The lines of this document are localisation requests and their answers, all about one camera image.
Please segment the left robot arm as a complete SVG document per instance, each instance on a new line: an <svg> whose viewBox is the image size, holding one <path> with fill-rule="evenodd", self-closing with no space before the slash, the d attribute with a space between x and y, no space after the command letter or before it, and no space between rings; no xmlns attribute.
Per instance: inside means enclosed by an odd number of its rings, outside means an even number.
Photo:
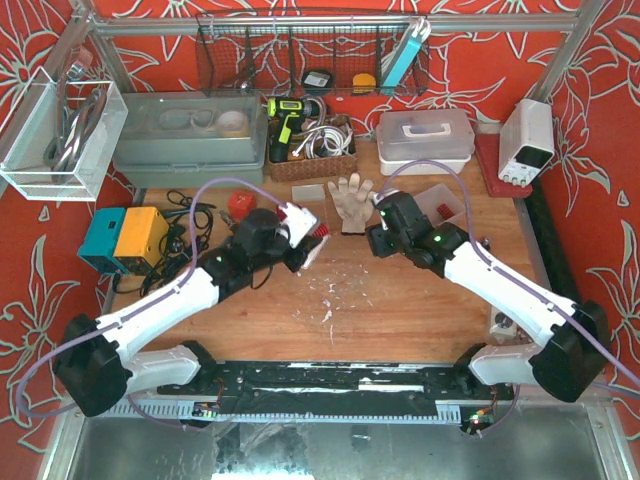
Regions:
<svg viewBox="0 0 640 480"><path fill-rule="evenodd" d="M195 341L161 351L145 346L184 319L252 286L254 275L282 263L297 272L320 244L317 218L287 203L258 208L195 267L141 300L92 319L75 316L55 354L53 372L87 417L101 415L123 397L201 379L210 357Z"/></svg>

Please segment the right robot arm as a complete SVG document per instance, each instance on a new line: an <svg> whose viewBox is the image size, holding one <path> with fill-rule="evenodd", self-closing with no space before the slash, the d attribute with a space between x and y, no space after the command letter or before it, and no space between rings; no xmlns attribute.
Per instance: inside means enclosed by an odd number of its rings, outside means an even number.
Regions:
<svg viewBox="0 0 640 480"><path fill-rule="evenodd" d="M604 309L550 292L504 265L457 225L431 225L408 193L375 196L381 217L366 230L374 256L403 255L473 292L504 313L531 339L528 344L476 344L458 360L459 382L538 385L552 397L575 402L605 367L608 351Z"/></svg>

